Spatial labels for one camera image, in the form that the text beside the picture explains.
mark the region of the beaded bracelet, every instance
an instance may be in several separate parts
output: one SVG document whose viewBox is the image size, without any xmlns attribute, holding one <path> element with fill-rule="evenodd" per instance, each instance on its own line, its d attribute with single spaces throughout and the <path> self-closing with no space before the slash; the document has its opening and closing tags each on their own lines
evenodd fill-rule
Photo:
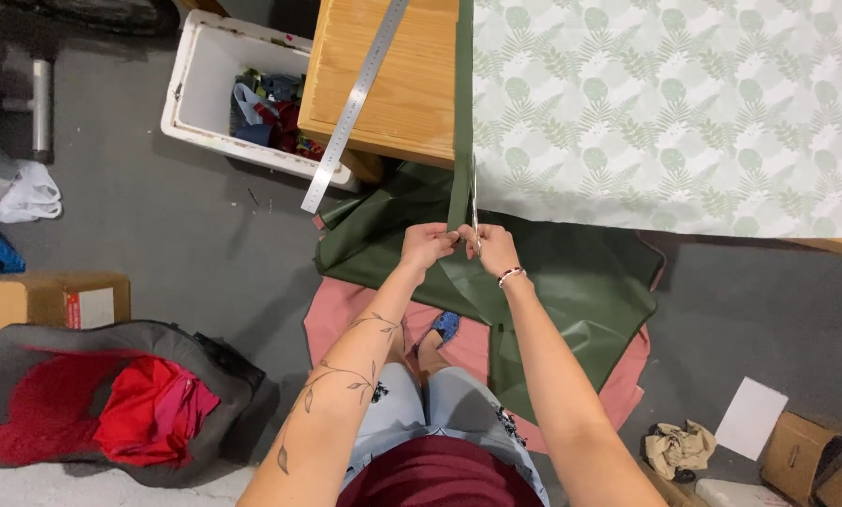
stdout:
<svg viewBox="0 0 842 507">
<path fill-rule="evenodd" d="M 513 274 L 518 274 L 519 272 L 527 274 L 527 271 L 525 271 L 525 269 L 522 268 L 521 266 L 518 266 L 517 268 L 512 268 L 512 269 L 500 274 L 499 278 L 496 279 L 496 281 L 499 284 L 499 289 L 502 289 L 502 284 L 503 284 L 503 282 L 505 282 L 506 278 L 512 276 Z"/>
</svg>

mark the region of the metal ruler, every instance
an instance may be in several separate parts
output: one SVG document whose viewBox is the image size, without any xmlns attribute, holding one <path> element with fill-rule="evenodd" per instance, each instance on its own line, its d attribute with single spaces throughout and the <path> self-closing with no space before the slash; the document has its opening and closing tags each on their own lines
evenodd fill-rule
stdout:
<svg viewBox="0 0 842 507">
<path fill-rule="evenodd" d="M 370 86 L 374 83 L 374 77 L 380 70 L 380 64 L 383 63 L 383 58 L 389 50 L 389 44 L 393 41 L 395 29 L 399 27 L 399 23 L 402 21 L 402 15 L 405 13 L 405 6 L 407 5 L 408 0 L 391 0 L 386 8 L 386 14 L 383 16 L 380 28 L 377 28 L 377 35 L 374 36 L 374 41 L 370 44 L 368 56 L 361 63 L 359 78 L 348 94 L 346 107 L 342 110 L 339 121 L 336 122 L 336 128 L 333 129 L 333 134 L 330 136 L 330 142 L 324 150 L 324 157 L 318 164 L 314 178 L 311 180 L 311 187 L 308 188 L 308 194 L 302 201 L 302 209 L 305 211 L 311 213 L 317 211 L 318 205 L 321 204 L 321 198 L 324 196 L 327 186 L 330 185 L 333 172 L 340 166 L 340 157 L 342 151 L 346 149 L 348 135 L 352 132 L 352 128 L 359 118 L 365 99 L 368 98 Z"/>
</svg>

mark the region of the leaf print tablecloth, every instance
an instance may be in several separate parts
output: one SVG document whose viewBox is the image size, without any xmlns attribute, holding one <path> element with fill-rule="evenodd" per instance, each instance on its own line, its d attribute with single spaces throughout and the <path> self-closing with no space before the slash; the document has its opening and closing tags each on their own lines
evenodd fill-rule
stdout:
<svg viewBox="0 0 842 507">
<path fill-rule="evenodd" d="M 475 0 L 482 208 L 842 237 L 842 0 Z"/>
</svg>

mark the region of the gray floor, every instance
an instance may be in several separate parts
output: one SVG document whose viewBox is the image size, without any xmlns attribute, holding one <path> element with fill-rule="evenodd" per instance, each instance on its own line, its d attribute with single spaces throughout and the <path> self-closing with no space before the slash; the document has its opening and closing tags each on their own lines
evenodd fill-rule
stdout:
<svg viewBox="0 0 842 507">
<path fill-rule="evenodd" d="M 251 15 L 265 15 L 258 11 Z M 251 15 L 240 17 L 262 21 Z M 52 175 L 65 213 L 0 230 L 32 270 L 129 274 L 134 317 L 224 337 L 266 370 L 264 402 L 238 433 L 238 457 L 260 457 L 309 367 L 301 320 L 321 279 L 318 233 L 299 209 L 307 181 L 160 132 L 174 41 L 93 39 L 30 23 L 33 36 L 0 25 L 0 86 L 29 94 L 29 49 L 45 41 L 59 51 Z M 26 117 L 6 117 L 0 145 L 28 156 L 29 132 Z M 248 190 L 273 200 L 272 212 Z M 842 426 L 842 257 L 663 248 L 672 263 L 649 322 L 646 394 L 620 431 L 634 454 L 654 422 L 690 418 L 714 430 L 743 376 L 787 394 L 789 409 Z M 537 459 L 561 505 L 548 458 Z M 710 466 L 704 476 L 758 481 L 756 463 L 723 448 Z"/>
</svg>

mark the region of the maroon shirt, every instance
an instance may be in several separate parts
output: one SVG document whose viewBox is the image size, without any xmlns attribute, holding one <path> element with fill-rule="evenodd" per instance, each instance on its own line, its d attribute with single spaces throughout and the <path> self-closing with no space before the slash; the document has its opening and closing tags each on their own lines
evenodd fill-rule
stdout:
<svg viewBox="0 0 842 507">
<path fill-rule="evenodd" d="M 413 438 L 374 458 L 336 507 L 542 506 L 515 467 L 460 438 Z"/>
</svg>

